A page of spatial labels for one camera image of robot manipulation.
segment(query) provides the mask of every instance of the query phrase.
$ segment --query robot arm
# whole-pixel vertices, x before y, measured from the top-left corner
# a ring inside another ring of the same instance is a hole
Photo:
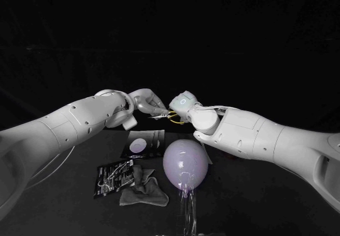
[[[197,128],[197,139],[233,155],[270,161],[300,176],[340,212],[340,133],[277,124],[237,108],[204,107],[191,92],[171,108]]]
[[[169,111],[151,89],[126,94],[103,90],[45,117],[0,132],[0,220],[9,213],[38,169],[58,154],[77,146],[104,127],[138,125],[133,111],[168,114]]]

